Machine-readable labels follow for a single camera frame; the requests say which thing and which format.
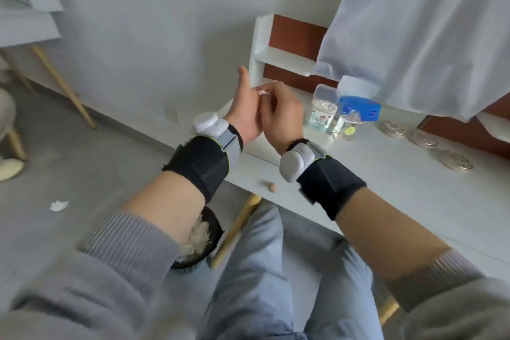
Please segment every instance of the small wooden ball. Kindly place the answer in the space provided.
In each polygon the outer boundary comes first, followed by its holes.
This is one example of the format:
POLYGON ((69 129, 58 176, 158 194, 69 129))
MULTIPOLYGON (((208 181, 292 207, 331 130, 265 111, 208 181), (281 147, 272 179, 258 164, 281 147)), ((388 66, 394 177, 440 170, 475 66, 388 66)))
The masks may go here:
POLYGON ((278 186, 275 183, 271 183, 267 186, 267 189, 269 189, 270 192, 276 192, 278 191, 278 186))

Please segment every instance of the blue lid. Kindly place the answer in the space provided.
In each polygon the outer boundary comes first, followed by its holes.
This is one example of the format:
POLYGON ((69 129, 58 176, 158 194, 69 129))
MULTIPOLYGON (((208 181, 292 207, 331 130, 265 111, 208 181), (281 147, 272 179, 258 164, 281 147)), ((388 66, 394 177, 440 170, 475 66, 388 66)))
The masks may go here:
POLYGON ((357 96, 341 96, 338 102, 342 106, 342 114, 359 111, 361 121, 377 121, 379 119, 381 105, 371 99, 357 96))

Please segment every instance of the wooden leg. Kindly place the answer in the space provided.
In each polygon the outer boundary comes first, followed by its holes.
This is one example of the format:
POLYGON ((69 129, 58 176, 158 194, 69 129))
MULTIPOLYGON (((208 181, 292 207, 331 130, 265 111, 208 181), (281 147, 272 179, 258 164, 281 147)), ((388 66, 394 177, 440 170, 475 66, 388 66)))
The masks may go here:
POLYGON ((392 317, 393 313, 395 313, 398 310, 398 308, 399 308, 398 304, 393 299, 393 297, 391 296, 386 297, 386 301, 378 309, 379 322, 381 323, 381 326, 383 326, 386 323, 386 321, 388 321, 388 319, 392 317))
POLYGON ((225 240, 221 244, 220 248, 216 252, 216 255, 209 263, 209 267, 211 269, 215 269, 218 267, 218 265, 221 263, 221 261, 226 257, 228 253, 228 248, 231 246, 232 242, 236 238, 236 235, 243 226, 246 224, 246 221, 248 220, 249 216, 252 214, 252 212, 257 208, 258 204, 262 198, 258 195, 252 194, 248 200, 246 201, 243 209, 237 216, 236 221, 234 222, 232 228, 230 231, 226 234, 225 240))
POLYGON ((60 75, 57 69, 52 65, 52 63, 49 61, 48 57, 46 56, 46 53, 44 50, 36 45, 30 45, 30 48, 32 51, 37 55, 37 57, 41 60, 42 64, 48 72, 53 76, 53 78, 56 80, 56 82, 59 84, 59 86, 62 88, 62 90, 67 94, 69 98, 71 98, 71 101, 76 106, 78 111, 81 113, 83 118, 92 128, 96 128, 96 125, 93 121, 93 119, 89 116, 86 109, 83 107, 82 103, 80 102, 80 99, 76 96, 76 94, 72 91, 72 89, 67 85, 67 82, 64 80, 64 78, 60 75))
POLYGON ((14 150, 14 153, 18 159, 25 161, 28 160, 27 153, 23 148, 22 139, 19 137, 19 133, 16 131, 16 129, 14 129, 14 127, 12 127, 11 130, 7 133, 7 136, 9 137, 12 149, 14 150))
POLYGON ((13 56, 6 49, 0 49, 0 55, 5 60, 5 62, 7 62, 11 70, 16 74, 16 77, 18 77, 18 79, 23 82, 23 85, 25 85, 29 91, 35 93, 34 87, 30 83, 29 79, 26 78, 18 68, 13 56))

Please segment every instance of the white curtain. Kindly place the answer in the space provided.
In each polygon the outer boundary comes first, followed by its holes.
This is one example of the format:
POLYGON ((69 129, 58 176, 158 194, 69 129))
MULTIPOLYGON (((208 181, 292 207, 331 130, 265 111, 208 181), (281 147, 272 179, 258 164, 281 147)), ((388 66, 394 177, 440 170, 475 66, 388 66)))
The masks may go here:
POLYGON ((315 73, 370 82, 381 103, 468 121, 510 92, 510 0, 342 0, 315 73))

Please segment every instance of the concrete floor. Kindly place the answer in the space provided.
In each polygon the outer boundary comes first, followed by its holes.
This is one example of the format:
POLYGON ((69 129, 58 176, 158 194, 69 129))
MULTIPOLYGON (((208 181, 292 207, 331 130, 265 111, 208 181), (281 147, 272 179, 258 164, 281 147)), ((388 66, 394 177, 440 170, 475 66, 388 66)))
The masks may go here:
MULTIPOLYGON (((90 129, 61 100, 32 96, 15 82, 4 87, 16 99, 16 125, 29 162, 18 177, 0 184, 0 313, 8 309, 22 285, 116 212, 169 159, 160 149, 116 129, 102 124, 90 129), (50 211, 56 200, 69 201, 69 206, 61 212, 50 211)), ((4 155, 9 153, 5 141, 0 149, 4 155)), ((210 208, 225 230, 247 197, 246 191, 228 182, 220 186, 210 208)), ((284 271, 293 287, 295 329, 302 330, 313 307, 322 265, 339 236, 290 211, 281 214, 284 271)), ((222 269, 203 266, 188 276, 169 274, 152 304, 142 337, 194 339, 222 269)))

